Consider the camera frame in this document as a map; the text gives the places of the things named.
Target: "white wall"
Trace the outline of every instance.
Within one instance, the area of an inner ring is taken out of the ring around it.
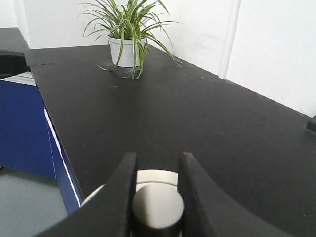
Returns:
[[[15,9],[17,27],[19,28],[29,48],[31,48],[30,37],[29,37],[28,26],[27,26],[26,15],[25,15],[24,0],[14,0],[14,9]]]
[[[91,17],[77,18],[87,8],[76,2],[83,1],[24,0],[31,49],[107,44],[107,37],[83,37]]]
[[[0,28],[17,27],[13,0],[0,0]]]
[[[227,79],[316,113],[316,1],[243,0]]]
[[[217,75],[225,73],[225,55],[230,53],[231,38],[240,0],[164,0],[171,17],[166,30],[176,56]],[[171,45],[160,30],[153,31],[159,40]]]

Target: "white object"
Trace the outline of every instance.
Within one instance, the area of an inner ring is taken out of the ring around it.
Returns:
[[[231,5],[231,12],[228,18],[227,30],[226,30],[226,37],[225,43],[223,48],[223,55],[221,59],[221,64],[219,68],[218,76],[221,79],[226,79],[226,74],[228,70],[229,60],[231,58],[231,52],[233,47],[233,41],[236,31],[237,19],[239,15],[241,0],[232,1]]]
[[[151,183],[134,196],[132,209],[141,223],[154,229],[164,229],[179,222],[184,211],[181,195],[171,186]]]
[[[105,184],[102,184],[101,186],[96,188],[96,190],[94,190],[92,193],[90,193],[90,195],[81,204],[81,207],[83,207],[87,202],[89,202],[101,190],[101,188],[103,188],[104,185]]]
[[[137,171],[136,191],[151,183],[163,183],[177,190],[178,174],[160,169],[144,169]]]
[[[13,83],[19,83],[19,84],[23,84],[23,85],[36,86],[31,72],[24,72],[24,73],[21,73],[18,75],[4,78],[2,80],[13,82]]]
[[[141,42],[142,42],[142,45],[145,45],[146,39],[142,39]],[[116,64],[119,58],[119,52],[120,52],[120,46],[121,46],[122,40],[109,37],[109,43],[110,43],[110,49],[111,49],[112,63]],[[139,52],[137,50],[136,65],[139,66],[139,64],[140,64]],[[122,56],[118,62],[118,66],[130,68],[130,67],[133,67],[133,65],[134,65],[133,41],[131,39],[125,39]]]
[[[315,12],[313,0],[243,0],[226,79],[314,116]]]
[[[0,28],[17,27],[13,1],[1,1]]]
[[[51,121],[50,121],[50,118],[49,118],[49,116],[48,116],[48,112],[46,111],[46,109],[44,109],[44,113],[45,113],[46,120],[47,120],[47,122],[48,122],[48,126],[49,126],[49,128],[50,128],[50,131],[52,132],[53,137],[54,137],[54,140],[55,140],[55,143],[56,143],[56,145],[57,145],[57,148],[58,148],[58,151],[59,151],[61,160],[62,160],[62,162],[63,162],[64,169],[65,169],[65,171],[66,171],[66,173],[67,173],[67,177],[68,177],[69,183],[70,183],[70,185],[71,185],[71,187],[72,187],[73,193],[74,193],[74,195],[75,195],[75,198],[76,198],[78,207],[81,207],[81,203],[80,203],[79,198],[78,198],[78,195],[77,195],[77,193],[76,193],[74,184],[73,184],[73,182],[72,182],[72,180],[71,180],[71,178],[70,178],[70,174],[69,174],[68,168],[67,168],[67,166],[66,166],[66,163],[65,163],[65,161],[64,161],[63,155],[62,155],[62,153],[61,153],[61,146],[60,146],[60,144],[59,144],[59,141],[58,141],[58,139],[57,139],[55,130],[54,130],[54,128],[53,128],[53,125],[52,125],[52,123],[51,123]]]
[[[29,29],[28,27],[30,27],[30,24],[28,24],[27,22],[27,18],[26,18],[26,15],[29,17],[30,12],[27,12],[26,8],[25,8],[25,5],[27,4],[33,4],[33,8],[37,8],[37,7],[34,7],[34,4],[36,4],[35,2],[32,2],[31,0],[29,1],[25,1],[25,0],[14,0],[12,1],[14,3],[14,10],[15,10],[15,16],[16,16],[16,24],[17,24],[17,27],[19,28],[19,31],[21,32],[21,35],[23,36],[25,42],[28,44],[29,48],[31,49],[31,44],[30,44],[30,36],[29,36]]]

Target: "gray floor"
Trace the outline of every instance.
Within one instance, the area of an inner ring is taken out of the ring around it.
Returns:
[[[66,216],[56,181],[0,171],[0,237],[31,237]]]

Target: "potted plant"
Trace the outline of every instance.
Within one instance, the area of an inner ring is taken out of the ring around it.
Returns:
[[[130,75],[132,75],[132,79],[138,79],[144,70],[145,55],[149,51],[147,39],[151,39],[169,54],[173,60],[177,60],[168,48],[156,39],[151,31],[152,29],[160,28],[169,38],[163,26],[171,21],[161,21],[159,18],[160,14],[152,12],[155,6],[160,5],[169,14],[161,0],[156,0],[151,4],[147,4],[147,0],[128,0],[127,5],[118,5],[114,0],[95,1],[96,4],[81,3],[91,7],[91,9],[84,11],[82,14],[94,16],[86,25],[83,35],[87,37],[95,33],[101,33],[96,38],[96,41],[101,36],[109,36],[114,66],[111,69],[100,68],[111,71],[117,66],[132,67],[133,70]],[[86,35],[86,30],[91,24],[94,24],[93,31]]]

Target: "spider plant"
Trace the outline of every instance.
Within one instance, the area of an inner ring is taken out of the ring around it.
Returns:
[[[132,40],[134,49],[134,64],[131,74],[127,77],[132,75],[132,79],[138,79],[144,70],[145,55],[147,51],[149,51],[147,40],[145,44],[141,43],[141,39],[143,38],[151,39],[167,54],[169,54],[173,60],[177,60],[168,48],[152,33],[153,29],[160,28],[170,40],[164,26],[172,21],[161,21],[159,18],[161,14],[152,12],[152,9],[155,6],[160,5],[169,14],[167,8],[161,0],[155,0],[152,3],[147,3],[147,0],[128,0],[127,5],[116,4],[114,0],[95,0],[95,2],[96,3],[81,2],[81,4],[85,4],[86,7],[89,7],[89,9],[84,11],[82,14],[93,16],[93,19],[86,25],[83,31],[83,36],[87,37],[89,35],[99,33],[96,41],[104,35],[121,39],[120,52],[117,62],[111,69],[100,68],[108,71],[115,69],[122,56],[124,40]],[[93,31],[86,34],[87,28],[91,24],[94,25]],[[139,66],[136,65],[138,57],[140,62]]]

